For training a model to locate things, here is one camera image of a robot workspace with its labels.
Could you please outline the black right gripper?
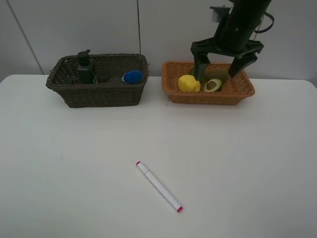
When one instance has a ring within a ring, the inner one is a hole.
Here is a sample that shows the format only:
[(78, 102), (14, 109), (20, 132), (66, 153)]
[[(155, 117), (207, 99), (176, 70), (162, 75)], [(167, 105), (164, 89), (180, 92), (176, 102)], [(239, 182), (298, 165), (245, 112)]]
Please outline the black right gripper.
[(224, 17), (213, 37), (193, 42), (191, 53), (194, 57), (194, 77), (203, 82), (205, 70), (210, 65), (209, 53), (235, 57), (228, 74), (235, 77), (242, 70), (257, 61), (255, 53), (260, 53), (264, 45), (260, 41), (250, 40), (252, 28), (232, 23), (228, 17)]

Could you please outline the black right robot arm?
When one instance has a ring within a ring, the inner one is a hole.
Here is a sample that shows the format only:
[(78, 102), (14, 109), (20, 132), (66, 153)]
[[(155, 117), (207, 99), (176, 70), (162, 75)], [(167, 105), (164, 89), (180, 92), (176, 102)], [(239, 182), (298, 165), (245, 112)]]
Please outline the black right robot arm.
[(274, 22), (274, 17), (267, 13), (269, 0), (233, 0), (232, 7), (211, 6), (213, 21), (218, 27), (213, 37), (193, 42), (191, 53), (194, 57), (194, 77), (201, 81), (205, 69), (209, 66), (208, 54), (233, 57), (228, 70), (230, 77), (235, 77), (242, 70), (257, 61), (264, 45), (260, 41), (251, 40), (253, 33), (262, 34), (273, 27), (256, 30), (263, 16)]

